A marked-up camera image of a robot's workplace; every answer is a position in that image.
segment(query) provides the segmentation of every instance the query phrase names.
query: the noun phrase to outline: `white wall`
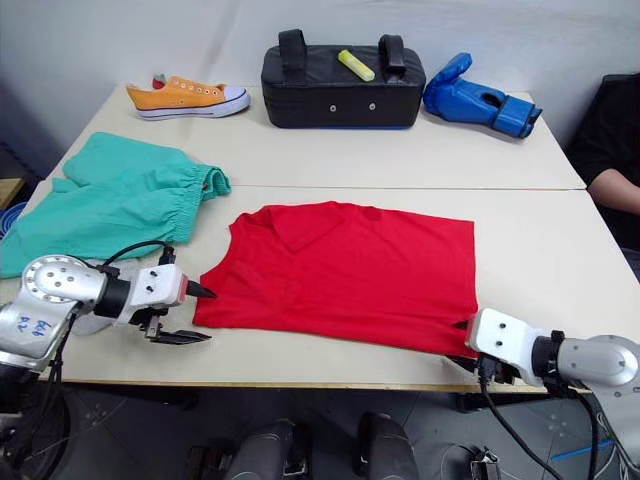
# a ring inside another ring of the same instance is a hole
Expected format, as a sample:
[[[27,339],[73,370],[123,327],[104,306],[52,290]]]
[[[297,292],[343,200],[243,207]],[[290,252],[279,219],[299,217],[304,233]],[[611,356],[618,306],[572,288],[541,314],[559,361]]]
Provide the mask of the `white wall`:
[[[66,148],[118,82],[155,72],[259,84],[277,32],[375,44],[399,33],[427,76],[529,90],[560,142],[608,73],[640,70],[637,0],[0,0],[0,81]]]

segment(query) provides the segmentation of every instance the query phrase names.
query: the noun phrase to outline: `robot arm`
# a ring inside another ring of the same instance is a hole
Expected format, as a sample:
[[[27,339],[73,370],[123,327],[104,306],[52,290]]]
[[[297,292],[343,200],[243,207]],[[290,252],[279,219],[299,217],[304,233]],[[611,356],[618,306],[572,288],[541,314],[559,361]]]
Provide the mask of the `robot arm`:
[[[93,267],[67,255],[34,260],[22,274],[15,302],[0,309],[0,366],[42,372],[71,319],[89,312],[115,325],[139,325],[153,342],[184,344],[210,337],[162,332],[159,318],[187,294],[215,296],[190,281],[173,263],[142,268],[132,281],[112,267]]]
[[[474,320],[468,344],[512,367],[529,385],[551,393],[568,386],[590,389],[621,447],[634,464],[640,462],[638,344],[614,335],[565,338],[491,309]]]

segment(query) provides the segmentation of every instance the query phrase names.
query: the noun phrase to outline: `gray floor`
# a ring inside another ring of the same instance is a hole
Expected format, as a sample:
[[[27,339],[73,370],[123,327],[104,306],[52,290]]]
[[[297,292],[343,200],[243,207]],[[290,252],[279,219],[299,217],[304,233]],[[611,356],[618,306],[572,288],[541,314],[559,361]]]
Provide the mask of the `gray floor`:
[[[216,438],[241,440],[278,418],[304,422],[314,432],[314,478],[348,480],[358,421],[386,412],[404,425],[421,479],[470,478],[466,453],[452,444],[491,448],[501,467],[521,480],[551,478],[530,460],[488,411],[461,414],[455,395],[415,392],[203,389],[195,408],[183,411],[146,400],[87,390],[67,391],[73,432],[55,480],[184,478],[187,452]],[[589,445],[588,418],[577,401],[548,400],[502,407],[505,416],[544,459]],[[600,455],[601,464],[610,453]],[[584,479],[588,455],[553,462],[566,480]],[[599,477],[618,478],[617,460]]]

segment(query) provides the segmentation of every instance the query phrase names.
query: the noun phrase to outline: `cable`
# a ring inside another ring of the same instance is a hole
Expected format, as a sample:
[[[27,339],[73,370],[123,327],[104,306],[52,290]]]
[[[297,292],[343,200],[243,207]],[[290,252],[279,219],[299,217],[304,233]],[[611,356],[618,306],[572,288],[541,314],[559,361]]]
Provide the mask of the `cable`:
[[[118,252],[111,255],[108,259],[104,261],[104,263],[100,267],[106,267],[107,265],[115,261],[118,257],[121,257],[122,255],[124,255],[125,253],[129,253],[130,251],[136,250],[138,248],[148,247],[150,245],[159,245],[164,248],[171,248],[167,242],[163,242],[162,240],[147,240],[145,242],[134,243],[133,245],[129,245],[128,247],[125,247],[122,250],[119,250]]]
[[[84,430],[78,432],[78,433],[74,433],[73,435],[69,435],[68,437],[62,438],[60,440],[58,440],[57,442],[52,443],[51,445],[46,446],[45,448],[38,450],[37,452],[35,452],[33,455],[30,455],[26,458],[26,460],[30,460],[34,457],[37,457],[38,455],[42,455],[43,453],[51,450],[52,448],[60,445],[63,442],[67,442],[69,440],[72,440],[74,438],[77,438],[81,435],[84,435],[87,432],[90,432],[91,430],[93,430],[94,428],[99,427],[100,425],[102,425],[104,422],[106,422],[109,417],[111,417],[114,413],[116,413],[120,407],[122,407],[122,405],[125,404],[125,402],[127,401],[127,399],[123,399],[118,405],[116,405],[113,410],[111,410],[107,415],[105,415],[103,418],[101,418],[99,421],[95,422],[93,425],[91,425],[89,428],[85,428]]]
[[[610,438],[605,438],[604,440],[600,440],[598,443],[598,452],[606,449],[607,447],[611,447],[614,445],[613,440]],[[589,453],[591,451],[591,444],[588,447],[578,448],[577,450],[570,450],[568,452],[558,453],[551,457],[552,462],[557,462],[559,460],[564,460],[565,458],[575,457],[576,455],[582,455],[583,453]]]
[[[600,475],[602,475],[607,470],[607,468],[609,468],[609,465],[611,465],[611,462],[616,456],[616,451],[617,451],[616,447],[613,447],[611,449],[611,455],[609,455],[609,459],[606,462],[604,462],[604,465],[602,465],[602,467],[600,467],[600,470],[598,470],[596,474],[593,476],[594,480],[597,480],[600,477]]]
[[[66,437],[71,433],[71,412],[69,412],[69,405],[65,401],[64,395],[59,396],[58,399],[60,400],[58,404],[61,406],[61,410],[62,410],[61,413],[62,413],[63,423],[62,423],[61,433],[63,437]],[[62,461],[62,458],[64,457],[64,454],[66,453],[66,451],[67,451],[67,443],[65,442],[65,443],[62,443],[60,447],[56,449],[53,455],[53,459],[47,462],[48,466],[46,471],[42,475],[42,478],[51,478],[51,476],[53,476],[53,472],[56,470],[56,468],[58,468],[58,465],[60,465],[60,462]]]
[[[533,450],[529,448],[529,446],[525,443],[525,441],[518,435],[513,427],[507,422],[507,420],[502,416],[495,403],[491,399],[489,395],[489,391],[487,390],[487,383],[491,378],[495,368],[497,366],[497,361],[493,358],[487,357],[486,355],[481,355],[478,360],[478,381],[480,383],[480,391],[482,392],[482,396],[487,401],[487,405],[489,406],[489,410],[493,413],[493,416],[496,417],[500,425],[513,437],[516,443],[520,446],[524,452],[531,457],[531,459],[544,468],[547,472],[553,476],[556,480],[564,480],[562,476],[549,464],[547,464],[544,460],[542,460],[538,455],[535,454]]]
[[[596,418],[599,423],[602,422],[601,425],[604,425],[605,430],[609,433],[609,435],[611,436],[611,438],[613,439],[616,445],[616,449],[618,450],[618,457],[620,457],[620,465],[621,465],[620,476],[622,478],[628,477],[629,470],[635,473],[636,475],[640,475],[640,467],[638,467],[636,464],[633,463],[631,458],[629,458],[629,455],[627,454],[626,450],[622,448],[622,445],[620,444],[620,440],[618,439],[616,432],[614,432],[613,429],[611,428],[611,425],[609,425],[607,417],[605,417],[604,414],[602,414],[600,416],[596,416]]]
[[[459,443],[453,443],[451,445],[449,445],[447,447],[447,449],[444,451],[444,453],[442,454],[442,459],[440,460],[440,480],[442,480],[442,472],[444,470],[444,460],[445,458],[447,458],[447,454],[453,449],[453,448],[461,448],[463,450],[466,450],[468,453],[470,453],[471,455],[475,455],[474,451],[471,450],[469,447],[465,447],[464,445],[460,445]]]
[[[591,455],[589,456],[589,476],[587,480],[594,480],[596,469],[598,468],[598,419],[593,407],[586,398],[576,393],[576,399],[585,408],[591,421]]]
[[[79,262],[81,262],[81,263],[84,263],[84,266],[85,266],[85,267],[87,267],[87,268],[92,268],[92,269],[94,269],[94,270],[97,270],[97,269],[98,269],[98,267],[96,267],[95,265],[91,265],[89,262],[87,262],[86,260],[83,260],[83,259],[82,259],[82,258],[80,258],[80,257],[76,257],[75,255],[70,255],[70,254],[68,254],[68,253],[66,253],[65,255],[66,255],[67,257],[75,258],[76,260],[78,260],[78,261],[79,261]]]
[[[62,339],[60,340],[60,343],[58,344],[53,360],[50,362],[51,370],[49,371],[49,377],[47,378],[46,390],[42,397],[42,401],[40,402],[40,408],[38,409],[38,413],[34,417],[33,427],[31,428],[29,434],[22,442],[18,444],[19,446],[15,449],[16,453],[13,456],[13,460],[11,462],[14,468],[20,468],[24,463],[26,457],[31,453],[33,439],[58,399],[58,395],[60,394],[60,390],[62,389],[62,352],[64,351],[64,347],[67,344],[69,334],[71,333],[71,328],[73,327],[76,318],[77,315],[75,314],[72,314],[69,318],[69,325],[67,326],[67,330],[65,331]]]
[[[407,414],[406,418],[404,419],[404,421],[402,422],[402,429],[404,430],[404,427],[406,426],[407,422],[409,421],[409,419],[411,418],[411,415],[413,415],[413,411],[416,409],[416,405],[418,404],[418,400],[420,400],[420,397],[422,396],[422,392],[418,392],[416,394],[416,398],[413,401],[413,405],[411,405],[411,410],[409,410],[409,413]]]
[[[520,477],[516,477],[515,475],[513,475],[513,474],[511,474],[511,473],[507,472],[506,470],[502,470],[502,469],[501,469],[501,470],[500,470],[500,473],[501,473],[501,474],[503,474],[503,475],[506,475],[506,476],[507,476],[507,477],[509,477],[509,478],[513,478],[513,480],[522,480]]]

